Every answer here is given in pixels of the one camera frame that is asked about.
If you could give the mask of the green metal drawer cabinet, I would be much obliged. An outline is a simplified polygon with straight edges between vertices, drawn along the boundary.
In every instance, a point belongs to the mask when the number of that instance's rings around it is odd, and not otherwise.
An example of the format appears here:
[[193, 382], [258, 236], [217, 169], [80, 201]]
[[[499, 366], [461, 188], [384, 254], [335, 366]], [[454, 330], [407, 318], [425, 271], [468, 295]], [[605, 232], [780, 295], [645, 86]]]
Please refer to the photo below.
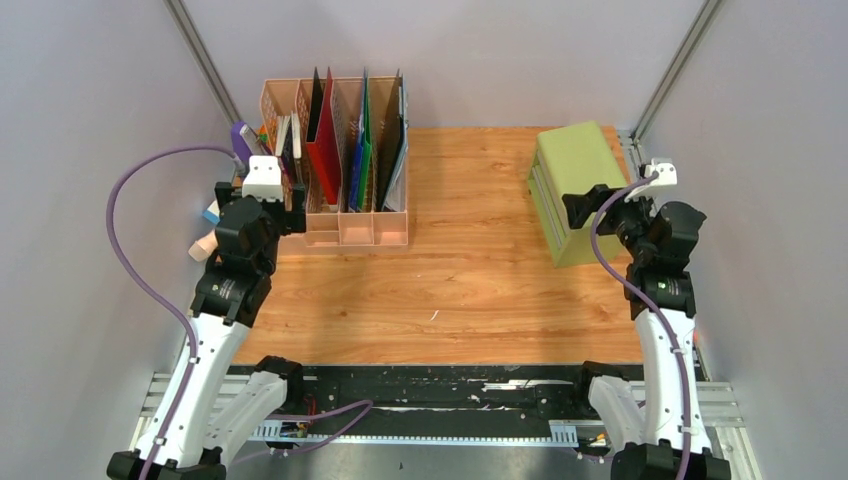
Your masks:
[[528, 190], [556, 268], [594, 263], [591, 218], [581, 227], [569, 225], [565, 195], [581, 197], [597, 186], [624, 187], [628, 178], [619, 165], [617, 136], [604, 133], [595, 121], [539, 133], [527, 176]]

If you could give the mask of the black notebook with sticker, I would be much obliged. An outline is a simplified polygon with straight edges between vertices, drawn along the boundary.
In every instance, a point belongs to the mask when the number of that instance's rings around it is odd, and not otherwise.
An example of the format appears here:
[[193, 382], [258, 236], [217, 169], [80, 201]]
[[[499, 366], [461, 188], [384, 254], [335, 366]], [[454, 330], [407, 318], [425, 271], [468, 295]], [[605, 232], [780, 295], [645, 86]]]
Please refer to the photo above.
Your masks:
[[283, 155], [280, 158], [285, 173], [292, 184], [303, 184], [304, 174], [302, 168], [302, 139], [301, 122], [298, 114], [291, 111], [291, 122], [287, 132]]

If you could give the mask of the red binder folder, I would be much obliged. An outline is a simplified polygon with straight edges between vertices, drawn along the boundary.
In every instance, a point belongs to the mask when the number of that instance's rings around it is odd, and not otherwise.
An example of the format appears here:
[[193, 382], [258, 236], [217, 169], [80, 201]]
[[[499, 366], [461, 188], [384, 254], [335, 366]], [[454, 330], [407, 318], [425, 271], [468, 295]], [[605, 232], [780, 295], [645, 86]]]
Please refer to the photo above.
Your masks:
[[315, 67], [306, 147], [322, 195], [332, 212], [339, 210], [342, 187], [341, 160], [333, 112], [334, 79], [330, 69], [321, 77]]

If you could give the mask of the orange yellow booklet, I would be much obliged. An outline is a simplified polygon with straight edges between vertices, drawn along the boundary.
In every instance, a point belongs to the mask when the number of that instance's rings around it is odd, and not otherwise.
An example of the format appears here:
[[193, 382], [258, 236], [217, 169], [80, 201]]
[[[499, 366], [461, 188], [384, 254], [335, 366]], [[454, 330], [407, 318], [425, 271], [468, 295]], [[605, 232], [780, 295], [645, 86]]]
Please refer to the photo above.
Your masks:
[[290, 126], [291, 116], [280, 115], [277, 118], [277, 127], [275, 132], [274, 155], [281, 157], [283, 155], [287, 132]]

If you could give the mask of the beige plastic file organizer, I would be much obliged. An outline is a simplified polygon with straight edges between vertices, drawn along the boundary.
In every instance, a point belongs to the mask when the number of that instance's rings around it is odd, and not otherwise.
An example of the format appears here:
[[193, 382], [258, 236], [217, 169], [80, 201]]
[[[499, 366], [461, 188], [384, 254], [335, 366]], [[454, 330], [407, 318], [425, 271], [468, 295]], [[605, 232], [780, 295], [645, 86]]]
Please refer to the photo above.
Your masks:
[[[378, 176], [378, 151], [395, 74], [369, 76], [372, 133], [371, 170], [364, 212], [348, 211], [351, 169], [360, 113], [363, 112], [363, 72], [357, 77], [335, 77], [333, 112], [341, 160], [342, 187], [339, 210], [332, 212], [323, 198], [317, 176], [306, 147], [307, 126], [311, 103], [312, 77], [270, 79], [265, 81], [260, 95], [262, 125], [267, 129], [269, 148], [274, 152], [277, 118], [295, 111], [301, 122], [302, 168], [306, 187], [306, 231], [294, 233], [281, 241], [286, 254], [370, 254], [388, 253], [407, 247], [410, 233], [408, 207], [409, 121], [408, 89], [403, 75], [401, 92], [401, 144], [392, 175], [384, 210], [375, 207]], [[290, 182], [283, 168], [284, 191], [291, 195]]]

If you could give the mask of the green translucent plastic folder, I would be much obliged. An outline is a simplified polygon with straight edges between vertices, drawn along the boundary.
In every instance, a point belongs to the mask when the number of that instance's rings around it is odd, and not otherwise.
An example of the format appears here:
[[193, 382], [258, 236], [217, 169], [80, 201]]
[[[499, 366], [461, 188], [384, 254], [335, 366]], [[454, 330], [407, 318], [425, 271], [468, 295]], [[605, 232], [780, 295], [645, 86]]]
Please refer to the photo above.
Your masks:
[[364, 212], [367, 207], [367, 190], [371, 170], [372, 157], [372, 133], [371, 133], [371, 113], [370, 113], [370, 83], [368, 70], [363, 70], [363, 101], [362, 101], [362, 117], [363, 117], [363, 135], [362, 135], [362, 160], [360, 165], [359, 187], [357, 191], [357, 201], [360, 212]]

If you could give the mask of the blue binder folder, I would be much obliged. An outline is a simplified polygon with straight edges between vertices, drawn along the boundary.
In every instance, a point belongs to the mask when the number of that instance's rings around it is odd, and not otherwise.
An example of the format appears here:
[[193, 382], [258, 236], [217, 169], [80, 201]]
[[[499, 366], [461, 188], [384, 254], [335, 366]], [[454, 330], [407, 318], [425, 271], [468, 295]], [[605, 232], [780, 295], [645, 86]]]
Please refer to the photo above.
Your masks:
[[358, 212], [358, 188], [361, 176], [361, 165], [364, 155], [364, 137], [365, 137], [365, 113], [361, 112], [359, 116], [357, 143], [354, 150], [354, 157], [351, 169], [350, 190], [348, 195], [348, 211], [351, 213]]

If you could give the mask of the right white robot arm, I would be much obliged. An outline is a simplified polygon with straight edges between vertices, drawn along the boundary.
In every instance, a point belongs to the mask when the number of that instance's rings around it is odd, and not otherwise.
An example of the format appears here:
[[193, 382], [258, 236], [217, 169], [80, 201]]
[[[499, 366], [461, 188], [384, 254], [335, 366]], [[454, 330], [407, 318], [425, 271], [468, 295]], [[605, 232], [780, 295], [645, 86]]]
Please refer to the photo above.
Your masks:
[[698, 403], [696, 303], [687, 270], [704, 213], [670, 201], [631, 198], [645, 183], [595, 185], [565, 194], [571, 227], [588, 227], [598, 262], [624, 289], [644, 357], [645, 399], [611, 366], [587, 362], [587, 378], [571, 390], [584, 417], [600, 416], [614, 452], [614, 479], [729, 479], [728, 461], [712, 449]]

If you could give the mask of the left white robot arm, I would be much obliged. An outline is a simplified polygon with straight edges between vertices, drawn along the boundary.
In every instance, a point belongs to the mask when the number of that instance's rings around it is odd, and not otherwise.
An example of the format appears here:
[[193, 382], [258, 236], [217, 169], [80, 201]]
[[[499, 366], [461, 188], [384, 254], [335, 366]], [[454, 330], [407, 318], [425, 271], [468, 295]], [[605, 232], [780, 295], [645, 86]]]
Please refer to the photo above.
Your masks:
[[110, 479], [223, 479], [252, 433], [271, 414], [298, 411], [306, 400], [301, 364], [260, 360], [247, 383], [213, 411], [232, 360], [271, 291], [285, 207], [218, 184], [218, 242], [180, 314], [185, 346], [153, 422], [136, 447], [112, 455]]

